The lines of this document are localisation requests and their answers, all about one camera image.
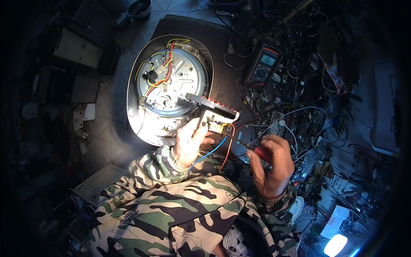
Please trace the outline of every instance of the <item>multimeter display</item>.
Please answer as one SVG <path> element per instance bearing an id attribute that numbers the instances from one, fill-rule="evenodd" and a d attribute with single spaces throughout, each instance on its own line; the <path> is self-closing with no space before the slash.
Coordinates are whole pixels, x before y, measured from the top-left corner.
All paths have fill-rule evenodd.
<path id="1" fill-rule="evenodd" d="M 280 53 L 263 46 L 254 59 L 246 82 L 252 85 L 265 83 L 278 65 L 281 56 Z"/>
<path id="2" fill-rule="evenodd" d="M 271 57 L 268 57 L 266 55 L 263 55 L 263 57 L 261 58 L 261 62 L 272 66 L 275 63 L 275 59 L 271 58 Z"/>

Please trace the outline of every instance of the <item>person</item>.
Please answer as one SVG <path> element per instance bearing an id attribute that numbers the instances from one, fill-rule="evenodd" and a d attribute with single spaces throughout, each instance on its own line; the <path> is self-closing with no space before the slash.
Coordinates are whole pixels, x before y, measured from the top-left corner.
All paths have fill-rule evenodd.
<path id="1" fill-rule="evenodd" d="M 285 139 L 264 136 L 272 154 L 264 171 L 247 150 L 249 167 L 215 152 L 193 119 L 177 132 L 174 147 L 161 146 L 129 166 L 129 176 L 101 192 L 88 237 L 90 256 L 297 256 L 301 233 L 289 226 L 296 192 Z"/>

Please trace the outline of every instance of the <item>camouflage sleeve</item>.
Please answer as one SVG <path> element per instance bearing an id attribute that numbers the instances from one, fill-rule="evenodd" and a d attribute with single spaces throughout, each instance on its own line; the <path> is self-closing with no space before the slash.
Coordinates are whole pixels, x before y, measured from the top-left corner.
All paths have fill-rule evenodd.
<path id="1" fill-rule="evenodd" d="M 260 211 L 262 213 L 270 213 L 278 217 L 283 217 L 293 205 L 296 196 L 296 189 L 291 182 L 289 182 L 284 193 L 278 198 L 267 200 L 260 197 Z"/>
<path id="2" fill-rule="evenodd" d="M 188 170 L 175 159 L 171 146 L 161 146 L 155 152 L 132 161 L 128 176 L 123 176 L 120 182 L 101 192 L 99 205 L 111 198 L 126 201 L 123 203 L 126 204 L 145 191 L 183 181 Z"/>

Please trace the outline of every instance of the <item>tiled floor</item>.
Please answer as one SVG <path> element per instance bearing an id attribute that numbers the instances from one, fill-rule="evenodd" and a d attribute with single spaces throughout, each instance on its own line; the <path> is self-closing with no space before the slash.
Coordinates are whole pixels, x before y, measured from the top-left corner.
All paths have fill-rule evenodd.
<path id="1" fill-rule="evenodd" d="M 156 149 L 125 131 L 127 80 L 138 53 L 150 41 L 158 22 L 166 14 L 222 24 L 212 9 L 195 11 L 197 6 L 198 0 L 152 0 L 149 19 L 133 23 L 115 35 L 117 43 L 126 47 L 126 52 L 120 56 L 114 76 L 102 83 L 99 89 L 96 119 L 85 123 L 86 129 L 91 132 L 88 152 L 83 156 L 87 175 L 109 162 L 127 168 L 133 159 Z"/>

